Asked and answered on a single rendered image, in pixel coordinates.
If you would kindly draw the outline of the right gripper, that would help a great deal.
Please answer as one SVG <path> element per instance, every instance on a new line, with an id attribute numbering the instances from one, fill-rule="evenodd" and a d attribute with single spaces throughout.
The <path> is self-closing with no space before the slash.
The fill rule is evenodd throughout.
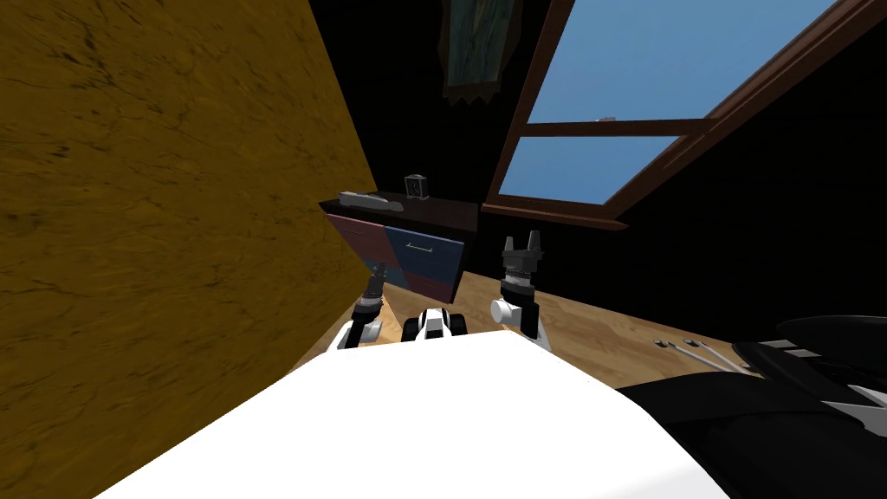
<path id="1" fill-rule="evenodd" d="M 514 238 L 508 237 L 502 255 L 506 276 L 530 277 L 538 271 L 538 263 L 543 256 L 540 231 L 530 231 L 527 249 L 524 250 L 515 250 Z"/>

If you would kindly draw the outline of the dark dresser with coloured drawers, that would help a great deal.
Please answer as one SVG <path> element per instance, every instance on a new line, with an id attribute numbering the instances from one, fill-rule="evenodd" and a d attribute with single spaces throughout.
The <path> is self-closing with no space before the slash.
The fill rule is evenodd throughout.
<path id="1" fill-rule="evenodd" d="M 319 204 L 369 269 L 385 264 L 386 282 L 453 302 L 478 228 L 478 204 L 434 198 L 428 180 L 405 177 L 405 192 L 341 191 Z"/>

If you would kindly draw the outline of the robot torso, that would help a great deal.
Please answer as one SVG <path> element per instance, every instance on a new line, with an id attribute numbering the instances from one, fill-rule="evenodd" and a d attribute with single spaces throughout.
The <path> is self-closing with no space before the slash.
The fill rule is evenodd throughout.
<path id="1" fill-rule="evenodd" d="M 508 330 L 329 351 L 96 499 L 728 499 L 626 396 Z"/>

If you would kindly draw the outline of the brown framed window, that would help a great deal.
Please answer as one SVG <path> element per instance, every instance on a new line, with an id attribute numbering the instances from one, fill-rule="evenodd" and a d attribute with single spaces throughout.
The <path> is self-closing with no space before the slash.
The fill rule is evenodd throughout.
<path id="1" fill-rule="evenodd" d="M 552 0 L 482 211 L 620 217 L 887 19 L 887 0 Z"/>

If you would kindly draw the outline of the brown wooden door leaf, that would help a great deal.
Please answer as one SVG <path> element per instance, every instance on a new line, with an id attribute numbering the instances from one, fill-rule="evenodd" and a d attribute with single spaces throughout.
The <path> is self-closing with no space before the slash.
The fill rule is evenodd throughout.
<path id="1" fill-rule="evenodd" d="M 0 499 L 94 499 L 278 381 L 373 188 L 308 0 L 0 0 Z"/>

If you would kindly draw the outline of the blue-green wall hanging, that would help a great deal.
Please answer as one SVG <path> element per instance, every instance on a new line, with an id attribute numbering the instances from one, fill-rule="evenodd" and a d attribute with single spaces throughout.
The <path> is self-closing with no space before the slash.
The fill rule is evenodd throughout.
<path id="1" fill-rule="evenodd" d="M 452 106 L 490 102 L 521 38 L 523 0 L 441 0 L 442 96 Z"/>

